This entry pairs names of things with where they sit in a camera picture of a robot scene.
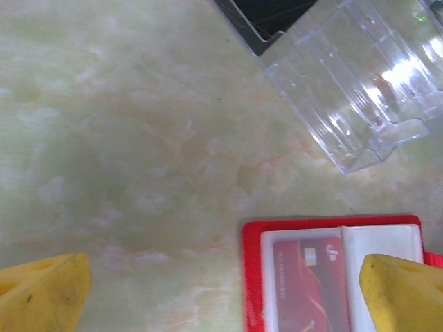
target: clear plastic tray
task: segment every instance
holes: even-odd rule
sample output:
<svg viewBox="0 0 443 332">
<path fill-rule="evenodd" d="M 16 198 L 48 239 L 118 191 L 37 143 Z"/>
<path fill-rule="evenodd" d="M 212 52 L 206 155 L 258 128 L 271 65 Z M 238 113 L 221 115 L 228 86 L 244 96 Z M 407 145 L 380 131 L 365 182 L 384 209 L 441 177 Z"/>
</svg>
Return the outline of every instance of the clear plastic tray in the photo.
<svg viewBox="0 0 443 332">
<path fill-rule="evenodd" d="M 254 31 L 241 13 L 228 20 L 239 32 L 244 22 Z M 268 40 L 256 34 L 269 45 L 260 56 L 251 51 L 318 144 L 349 173 L 443 123 L 443 39 L 435 24 L 418 0 L 319 0 L 285 32 Z"/>
</svg>

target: red strap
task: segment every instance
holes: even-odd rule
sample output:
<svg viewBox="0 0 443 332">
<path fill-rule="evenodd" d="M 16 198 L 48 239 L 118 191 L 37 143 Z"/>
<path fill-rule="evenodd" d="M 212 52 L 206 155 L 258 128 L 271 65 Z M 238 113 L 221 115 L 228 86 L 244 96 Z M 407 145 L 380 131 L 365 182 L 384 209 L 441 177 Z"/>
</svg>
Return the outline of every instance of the red strap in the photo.
<svg viewBox="0 0 443 332">
<path fill-rule="evenodd" d="M 437 268 L 443 268 L 443 256 L 433 254 L 432 252 L 424 253 L 424 262 Z"/>
</svg>

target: marble surface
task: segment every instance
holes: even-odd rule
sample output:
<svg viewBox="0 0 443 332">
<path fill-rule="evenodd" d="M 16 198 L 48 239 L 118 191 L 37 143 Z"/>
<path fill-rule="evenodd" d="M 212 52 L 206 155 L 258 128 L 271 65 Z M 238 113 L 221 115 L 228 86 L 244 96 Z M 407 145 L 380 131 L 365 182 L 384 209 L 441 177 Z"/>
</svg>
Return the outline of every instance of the marble surface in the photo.
<svg viewBox="0 0 443 332">
<path fill-rule="evenodd" d="M 88 253 L 79 332 L 241 331 L 244 218 L 410 212 L 443 252 L 443 132 L 340 174 L 205 0 L 0 27 L 0 268 Z"/>
</svg>

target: yellow foam block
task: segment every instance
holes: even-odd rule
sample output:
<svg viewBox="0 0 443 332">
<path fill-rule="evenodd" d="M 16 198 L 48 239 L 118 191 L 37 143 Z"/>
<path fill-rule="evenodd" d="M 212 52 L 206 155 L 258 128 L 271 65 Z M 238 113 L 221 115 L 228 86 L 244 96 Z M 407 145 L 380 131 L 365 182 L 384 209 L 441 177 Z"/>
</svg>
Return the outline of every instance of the yellow foam block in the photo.
<svg viewBox="0 0 443 332">
<path fill-rule="evenodd" d="M 72 332 L 92 284 L 85 254 L 0 270 L 0 332 Z"/>
<path fill-rule="evenodd" d="M 442 269 L 368 255 L 360 287 L 378 332 L 443 331 Z"/>
</svg>

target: red card holder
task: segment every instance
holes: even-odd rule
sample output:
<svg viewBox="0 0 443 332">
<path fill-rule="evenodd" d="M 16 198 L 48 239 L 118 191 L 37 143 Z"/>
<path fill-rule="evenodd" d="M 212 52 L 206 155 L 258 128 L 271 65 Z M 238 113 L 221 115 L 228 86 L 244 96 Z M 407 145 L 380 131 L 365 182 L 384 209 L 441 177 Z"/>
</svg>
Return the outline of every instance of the red card holder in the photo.
<svg viewBox="0 0 443 332">
<path fill-rule="evenodd" d="M 264 332 L 264 298 L 261 258 L 261 235 L 263 232 L 279 230 L 308 230 L 316 228 L 337 228 L 341 226 L 371 225 L 418 225 L 416 216 L 371 216 L 335 219 L 311 219 L 297 221 L 252 221 L 242 232 L 244 264 L 244 308 L 246 332 Z M 426 252 L 423 249 L 424 263 L 443 268 L 443 256 Z"/>
</svg>

